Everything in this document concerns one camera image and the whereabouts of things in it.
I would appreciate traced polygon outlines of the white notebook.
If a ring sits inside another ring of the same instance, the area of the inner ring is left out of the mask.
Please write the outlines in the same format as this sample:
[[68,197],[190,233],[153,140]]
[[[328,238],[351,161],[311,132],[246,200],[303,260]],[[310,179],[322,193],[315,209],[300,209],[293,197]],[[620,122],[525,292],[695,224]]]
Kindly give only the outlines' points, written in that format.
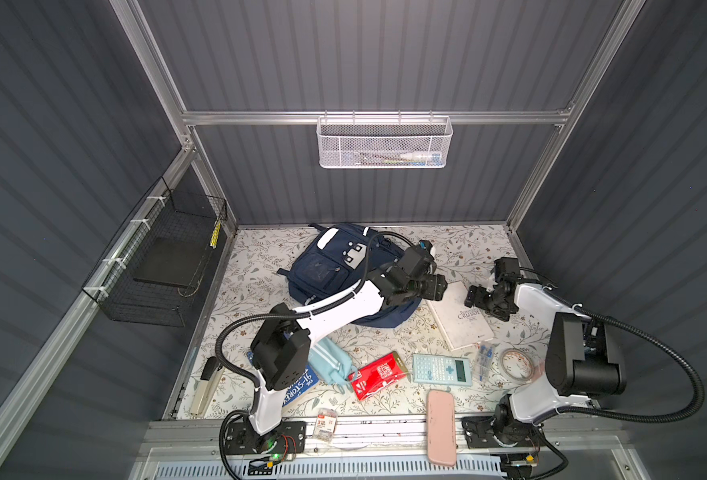
[[441,301],[427,302],[449,351],[495,338],[483,310],[465,306],[467,291],[469,288],[461,281],[449,283]]

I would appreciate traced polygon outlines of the navy blue student backpack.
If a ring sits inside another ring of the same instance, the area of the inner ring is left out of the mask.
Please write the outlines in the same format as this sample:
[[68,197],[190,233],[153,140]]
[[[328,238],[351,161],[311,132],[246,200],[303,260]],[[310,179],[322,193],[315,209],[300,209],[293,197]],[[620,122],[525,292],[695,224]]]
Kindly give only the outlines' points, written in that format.
[[[371,266],[379,267],[405,253],[411,241],[403,234],[343,223],[331,227],[314,226],[318,236],[297,257],[289,270],[277,273],[287,280],[290,296],[306,307],[321,302],[361,280],[367,247],[371,248]],[[415,299],[351,324],[371,328],[395,328],[407,321],[421,301]]]

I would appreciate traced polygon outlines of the light teal pencil pouch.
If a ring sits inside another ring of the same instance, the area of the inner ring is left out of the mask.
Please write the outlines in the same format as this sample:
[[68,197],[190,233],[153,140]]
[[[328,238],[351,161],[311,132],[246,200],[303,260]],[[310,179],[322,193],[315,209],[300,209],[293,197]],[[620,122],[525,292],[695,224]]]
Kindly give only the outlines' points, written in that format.
[[323,338],[311,348],[308,363],[326,385],[339,393],[352,391],[348,376],[355,372],[350,356],[329,338]]

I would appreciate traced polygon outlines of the blue treehouse storybook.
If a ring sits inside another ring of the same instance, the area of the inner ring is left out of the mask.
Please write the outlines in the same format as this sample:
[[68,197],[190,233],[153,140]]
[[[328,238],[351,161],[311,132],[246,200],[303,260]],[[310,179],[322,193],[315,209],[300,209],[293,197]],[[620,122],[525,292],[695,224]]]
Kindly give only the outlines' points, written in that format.
[[[251,351],[247,351],[246,357],[250,366],[255,370],[255,376],[258,378],[259,382],[260,375],[257,372],[256,367],[254,366],[253,353]],[[303,371],[303,374],[301,374],[301,376],[291,386],[289,386],[289,388],[287,388],[285,396],[283,398],[282,408],[287,407],[291,403],[295,402],[300,396],[303,396],[305,392],[307,392],[311,387],[315,386],[316,384],[319,384],[319,378],[312,370],[310,364],[307,364],[305,370]],[[254,410],[254,408],[257,406],[256,398],[257,393],[255,393],[250,410]]]

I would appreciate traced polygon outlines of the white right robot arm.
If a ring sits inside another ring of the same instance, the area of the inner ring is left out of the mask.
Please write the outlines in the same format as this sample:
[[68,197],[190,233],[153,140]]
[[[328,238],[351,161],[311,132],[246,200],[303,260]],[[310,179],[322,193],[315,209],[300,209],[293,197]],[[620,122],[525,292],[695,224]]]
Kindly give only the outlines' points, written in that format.
[[547,416],[625,391],[621,348],[601,322],[557,298],[553,288],[524,278],[519,260],[513,257],[495,260],[491,277],[491,290],[469,288],[465,306],[481,308],[503,321],[525,310],[551,332],[539,378],[503,396],[495,407],[491,434],[498,444],[513,447],[533,435]]

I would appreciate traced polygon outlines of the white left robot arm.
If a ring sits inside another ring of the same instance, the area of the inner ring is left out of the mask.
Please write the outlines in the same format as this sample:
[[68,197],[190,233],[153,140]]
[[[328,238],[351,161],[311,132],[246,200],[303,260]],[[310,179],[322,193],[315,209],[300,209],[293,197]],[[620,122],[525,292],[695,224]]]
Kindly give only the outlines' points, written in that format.
[[355,285],[306,307],[275,308],[250,346],[257,370],[248,416],[253,432],[265,436],[281,424],[286,390],[301,376],[319,340],[363,317],[415,299],[441,301],[447,280],[435,268],[435,248],[429,240],[409,243],[403,256],[379,267],[371,266],[367,247],[361,280]]

